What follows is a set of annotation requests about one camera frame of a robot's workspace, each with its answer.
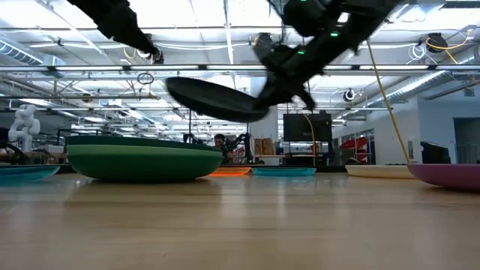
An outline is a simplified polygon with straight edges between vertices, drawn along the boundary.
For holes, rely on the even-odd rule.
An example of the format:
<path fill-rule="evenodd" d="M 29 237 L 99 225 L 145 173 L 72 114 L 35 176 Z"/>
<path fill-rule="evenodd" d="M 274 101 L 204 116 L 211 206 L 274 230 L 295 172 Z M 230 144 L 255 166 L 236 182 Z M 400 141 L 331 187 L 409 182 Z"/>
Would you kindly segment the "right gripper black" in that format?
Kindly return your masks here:
<path fill-rule="evenodd" d="M 273 41 L 268 33 L 261 33 L 253 52 L 266 69 L 266 81 L 254 101 L 255 109 L 285 104 L 297 96 L 308 110 L 314 110 L 316 102 L 305 89 L 305 83 L 320 75 L 338 57 L 338 39 L 330 34 L 320 35 L 306 44 L 291 47 Z"/>

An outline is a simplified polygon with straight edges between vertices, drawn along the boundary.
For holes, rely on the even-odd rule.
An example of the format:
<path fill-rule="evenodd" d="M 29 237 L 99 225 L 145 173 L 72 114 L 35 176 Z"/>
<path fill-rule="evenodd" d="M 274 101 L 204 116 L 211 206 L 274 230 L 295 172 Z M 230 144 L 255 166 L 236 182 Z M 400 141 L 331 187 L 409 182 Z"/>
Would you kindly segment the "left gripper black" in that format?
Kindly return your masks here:
<path fill-rule="evenodd" d="M 105 37 L 144 53 L 158 51 L 151 39 L 137 28 L 137 15 L 128 0 L 67 1 L 91 18 Z"/>

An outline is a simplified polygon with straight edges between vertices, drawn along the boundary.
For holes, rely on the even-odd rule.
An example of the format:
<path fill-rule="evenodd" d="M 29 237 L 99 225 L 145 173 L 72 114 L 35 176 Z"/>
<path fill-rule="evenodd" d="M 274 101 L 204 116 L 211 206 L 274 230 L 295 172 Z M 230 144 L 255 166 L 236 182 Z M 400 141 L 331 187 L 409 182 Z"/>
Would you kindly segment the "blue translucent plastic plate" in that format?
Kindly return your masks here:
<path fill-rule="evenodd" d="M 314 175 L 317 169 L 308 167 L 252 167 L 251 171 L 256 176 L 304 177 Z"/>
<path fill-rule="evenodd" d="M 30 181 L 55 175 L 59 166 L 0 166 L 0 181 Z"/>

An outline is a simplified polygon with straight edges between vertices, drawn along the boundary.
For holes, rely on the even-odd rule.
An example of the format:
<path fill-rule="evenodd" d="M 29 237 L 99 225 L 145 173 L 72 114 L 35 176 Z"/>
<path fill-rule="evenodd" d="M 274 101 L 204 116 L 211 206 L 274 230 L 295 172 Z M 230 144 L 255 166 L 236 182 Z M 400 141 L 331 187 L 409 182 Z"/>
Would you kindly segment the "black plastic plate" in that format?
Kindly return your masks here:
<path fill-rule="evenodd" d="M 264 119 L 269 108 L 255 109 L 255 97 L 213 82 L 169 77 L 166 90 L 179 104 L 194 112 L 229 122 L 251 123 Z"/>

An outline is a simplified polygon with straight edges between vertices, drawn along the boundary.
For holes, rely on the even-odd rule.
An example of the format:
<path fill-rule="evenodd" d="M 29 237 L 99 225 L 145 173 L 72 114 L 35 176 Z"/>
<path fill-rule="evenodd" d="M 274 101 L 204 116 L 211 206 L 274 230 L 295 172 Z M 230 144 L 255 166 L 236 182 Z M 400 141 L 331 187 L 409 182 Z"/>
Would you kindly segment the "orange translucent plastic plate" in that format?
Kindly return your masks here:
<path fill-rule="evenodd" d="M 221 166 L 209 174 L 211 177 L 233 177 L 243 176 L 251 171 L 250 167 L 245 166 Z"/>

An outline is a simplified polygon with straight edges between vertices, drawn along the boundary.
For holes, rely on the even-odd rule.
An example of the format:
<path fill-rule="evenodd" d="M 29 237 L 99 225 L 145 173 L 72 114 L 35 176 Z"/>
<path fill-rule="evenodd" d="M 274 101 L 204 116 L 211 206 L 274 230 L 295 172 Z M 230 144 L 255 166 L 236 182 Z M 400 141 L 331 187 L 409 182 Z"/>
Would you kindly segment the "green plastic plate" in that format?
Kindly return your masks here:
<path fill-rule="evenodd" d="M 183 182 L 208 176 L 223 160 L 216 148 L 120 145 L 69 145 L 73 169 L 89 178 L 112 182 Z"/>
<path fill-rule="evenodd" d="M 102 146 L 148 146 L 174 149 L 190 149 L 222 153 L 219 148 L 208 145 L 196 145 L 160 139 L 122 137 L 122 136 L 69 136 L 65 139 L 68 146 L 102 145 Z"/>

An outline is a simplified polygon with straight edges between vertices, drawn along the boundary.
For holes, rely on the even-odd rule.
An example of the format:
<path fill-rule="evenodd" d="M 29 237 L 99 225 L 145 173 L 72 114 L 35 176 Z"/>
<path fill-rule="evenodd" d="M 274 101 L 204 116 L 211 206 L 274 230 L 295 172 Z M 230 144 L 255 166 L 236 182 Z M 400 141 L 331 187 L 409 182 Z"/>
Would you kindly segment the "cream plastic plate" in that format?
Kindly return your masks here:
<path fill-rule="evenodd" d="M 346 165 L 350 176 L 378 179 L 415 179 L 406 165 Z"/>

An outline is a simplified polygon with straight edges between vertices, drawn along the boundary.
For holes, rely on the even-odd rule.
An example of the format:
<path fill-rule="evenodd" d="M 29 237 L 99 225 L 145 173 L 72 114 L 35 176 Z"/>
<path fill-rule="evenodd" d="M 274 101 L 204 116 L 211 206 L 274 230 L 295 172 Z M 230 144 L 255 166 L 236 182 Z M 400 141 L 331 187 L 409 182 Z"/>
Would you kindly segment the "purple plastic plate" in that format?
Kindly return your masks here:
<path fill-rule="evenodd" d="M 480 164 L 411 163 L 408 170 L 430 185 L 462 191 L 480 191 Z"/>

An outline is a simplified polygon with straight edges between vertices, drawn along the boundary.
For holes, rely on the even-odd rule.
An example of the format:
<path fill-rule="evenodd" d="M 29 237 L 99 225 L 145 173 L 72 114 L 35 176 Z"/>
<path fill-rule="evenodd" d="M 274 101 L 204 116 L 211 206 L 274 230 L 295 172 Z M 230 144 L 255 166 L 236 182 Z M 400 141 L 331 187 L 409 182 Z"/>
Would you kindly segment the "black display screen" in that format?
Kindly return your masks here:
<path fill-rule="evenodd" d="M 332 117 L 326 113 L 284 114 L 283 139 L 287 142 L 332 140 Z"/>

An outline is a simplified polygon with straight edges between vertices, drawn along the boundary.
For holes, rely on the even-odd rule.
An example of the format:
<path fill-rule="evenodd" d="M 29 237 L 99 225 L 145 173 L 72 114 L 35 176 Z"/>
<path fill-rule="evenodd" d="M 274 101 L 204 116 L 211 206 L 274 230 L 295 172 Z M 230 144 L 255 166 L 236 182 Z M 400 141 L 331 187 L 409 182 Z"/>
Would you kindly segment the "red tool cabinet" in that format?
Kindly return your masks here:
<path fill-rule="evenodd" d="M 368 140 L 361 136 L 340 145 L 340 157 L 344 164 L 367 164 L 370 157 Z"/>

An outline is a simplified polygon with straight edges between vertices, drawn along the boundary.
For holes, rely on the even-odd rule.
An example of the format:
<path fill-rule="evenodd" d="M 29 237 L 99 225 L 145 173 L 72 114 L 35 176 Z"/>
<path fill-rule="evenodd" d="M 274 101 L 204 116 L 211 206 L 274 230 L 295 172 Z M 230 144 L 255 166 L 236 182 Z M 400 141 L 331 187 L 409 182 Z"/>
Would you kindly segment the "person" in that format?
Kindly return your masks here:
<path fill-rule="evenodd" d="M 223 134 L 218 133 L 214 136 L 214 146 L 222 151 L 222 164 L 228 164 L 233 162 L 233 146 L 226 141 L 226 138 Z"/>

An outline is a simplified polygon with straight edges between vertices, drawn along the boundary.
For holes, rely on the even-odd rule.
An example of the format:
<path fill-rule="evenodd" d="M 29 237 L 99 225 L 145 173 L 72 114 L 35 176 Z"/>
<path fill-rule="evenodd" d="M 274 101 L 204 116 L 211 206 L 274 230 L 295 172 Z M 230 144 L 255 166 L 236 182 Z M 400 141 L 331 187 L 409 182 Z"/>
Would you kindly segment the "black computer monitor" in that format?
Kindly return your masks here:
<path fill-rule="evenodd" d="M 450 164 L 449 150 L 441 145 L 421 141 L 421 156 L 424 164 Z"/>

